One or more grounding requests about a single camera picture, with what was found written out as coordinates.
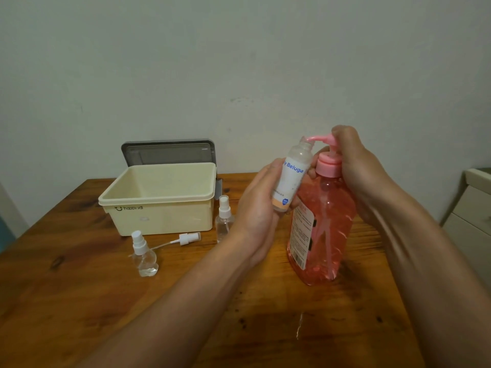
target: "plastic storage box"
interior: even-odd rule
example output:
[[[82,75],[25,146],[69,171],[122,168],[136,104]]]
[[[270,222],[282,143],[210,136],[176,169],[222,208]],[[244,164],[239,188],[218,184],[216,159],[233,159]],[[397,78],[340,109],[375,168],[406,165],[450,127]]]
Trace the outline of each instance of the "plastic storage box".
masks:
[[[217,166],[212,162],[130,166],[99,197],[121,236],[208,231]]]

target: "person's right hand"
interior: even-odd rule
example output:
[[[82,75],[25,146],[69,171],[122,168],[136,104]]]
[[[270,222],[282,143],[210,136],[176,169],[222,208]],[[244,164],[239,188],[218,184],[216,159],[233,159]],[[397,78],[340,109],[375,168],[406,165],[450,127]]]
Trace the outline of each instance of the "person's right hand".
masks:
[[[337,125],[332,128],[332,134],[338,141],[338,152],[343,156],[343,179],[355,196],[358,213],[365,222],[374,225],[374,201],[398,189],[398,186],[386,173],[377,157],[361,143],[355,128]],[[319,154],[328,150],[329,147],[325,147],[315,154],[312,168],[308,171],[311,178],[316,176],[315,166]]]

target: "person's left hand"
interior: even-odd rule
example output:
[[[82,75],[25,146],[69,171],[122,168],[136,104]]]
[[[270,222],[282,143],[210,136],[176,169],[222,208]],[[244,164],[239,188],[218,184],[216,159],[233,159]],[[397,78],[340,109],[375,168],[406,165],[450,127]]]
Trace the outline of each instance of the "person's left hand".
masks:
[[[273,244],[274,231],[283,213],[273,209],[272,191],[279,180],[283,159],[266,165],[245,189],[237,208],[236,221],[230,229],[248,256],[250,265],[261,262]]]

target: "clear plastic bottle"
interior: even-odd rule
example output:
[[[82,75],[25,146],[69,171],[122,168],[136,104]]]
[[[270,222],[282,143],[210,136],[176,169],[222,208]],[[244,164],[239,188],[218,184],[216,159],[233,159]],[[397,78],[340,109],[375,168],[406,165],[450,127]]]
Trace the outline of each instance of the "clear plastic bottle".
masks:
[[[217,243],[222,241],[224,237],[232,228],[235,217],[230,210],[230,204],[227,195],[220,196],[220,208],[218,209],[218,216],[215,219],[215,228],[217,230]]]
[[[140,276],[154,276],[159,269],[157,255],[148,247],[141,231],[134,231],[131,237],[133,239],[133,250],[135,251],[132,259]]]
[[[330,134],[309,140],[324,141],[330,152],[319,155],[317,177],[305,179],[298,189],[301,204],[293,213],[287,253],[299,278],[314,285],[336,278],[356,207],[341,177],[335,138]]]
[[[302,182],[302,178],[312,162],[314,141],[302,137],[298,145],[293,146],[283,162],[283,170],[273,191],[273,208],[285,212]]]

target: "pink pump head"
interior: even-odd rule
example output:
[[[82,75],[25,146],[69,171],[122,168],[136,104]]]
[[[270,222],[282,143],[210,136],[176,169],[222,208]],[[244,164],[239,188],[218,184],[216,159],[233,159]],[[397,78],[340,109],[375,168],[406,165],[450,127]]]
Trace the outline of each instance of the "pink pump head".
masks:
[[[336,138],[331,134],[315,135],[307,138],[307,141],[321,141],[329,145],[329,152],[319,154],[315,172],[323,177],[338,178],[341,176],[341,155],[336,151],[338,149]]]

